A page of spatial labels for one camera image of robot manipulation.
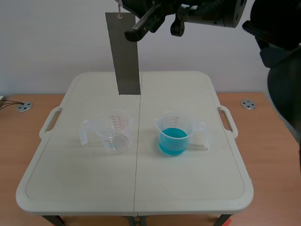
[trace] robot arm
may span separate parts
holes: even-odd
[[[184,22],[236,27],[246,0],[115,0],[140,20],[125,33],[129,41],[141,40],[148,31],[156,32],[167,15],[175,14],[170,32],[182,36]]]
[[[175,14],[170,32],[182,36],[184,22],[236,27],[246,0],[115,0],[140,20],[125,32],[129,41],[156,32]],[[301,141],[301,0],[256,0],[243,29],[254,35],[264,65],[270,68],[270,97]]]

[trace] table top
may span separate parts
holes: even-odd
[[[22,209],[36,215],[234,214],[250,204],[253,186],[234,141],[237,132],[224,129],[209,77],[200,72],[142,73],[141,86],[141,96],[120,96],[113,73],[74,79],[53,110],[62,110],[53,130],[40,132],[42,141],[16,193]],[[130,150],[104,152],[97,136],[81,146],[83,120],[116,108],[138,122]],[[213,137],[210,148],[200,150],[196,134],[191,144],[197,148],[164,156],[155,145],[158,131],[152,121],[168,110],[206,122]]]
[[[3,182],[0,187],[0,221],[5,225],[48,225],[44,219],[26,214],[17,206],[15,190],[40,143],[40,128],[49,112],[61,103],[62,98],[63,95],[15,95],[10,100],[32,101],[34,107],[23,113],[17,112],[14,106],[0,111],[0,178]],[[218,98],[222,105],[231,110],[236,122],[239,130],[236,143],[255,190],[251,205],[242,213],[234,215],[231,225],[298,224],[301,221],[301,180],[294,138],[262,93],[220,93]],[[249,111],[240,106],[240,101],[245,98],[257,103],[255,110]],[[181,226],[187,222],[212,225],[212,217],[152,216],[148,223],[159,226]],[[127,221],[119,217],[74,216],[65,219],[83,225],[127,225]]]

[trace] clear plastic measuring cup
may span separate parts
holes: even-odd
[[[160,149],[170,155],[181,154],[195,131],[204,134],[204,147],[209,148],[209,130],[205,123],[194,121],[180,112],[166,112],[154,121],[158,128]]]
[[[132,125],[134,119],[122,110],[100,114],[98,118],[83,121],[79,130],[81,145],[87,144],[87,131],[93,130],[102,141],[103,146],[111,152],[122,153],[132,143]]]

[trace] table leg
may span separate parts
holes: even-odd
[[[128,220],[128,223],[130,226],[146,226],[146,218],[147,216],[141,216],[141,217],[126,217]]]
[[[232,214],[221,214],[214,226],[222,226],[231,216]]]
[[[54,226],[65,226],[65,223],[60,216],[42,216],[44,219],[49,221]]]

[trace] white wall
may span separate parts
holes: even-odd
[[[138,43],[141,71],[202,71],[217,91],[264,90],[268,69],[254,37],[243,31],[254,0],[236,29],[186,24],[170,35],[174,16]],[[89,71],[113,71],[105,12],[114,0],[0,2],[0,93],[64,93]]]

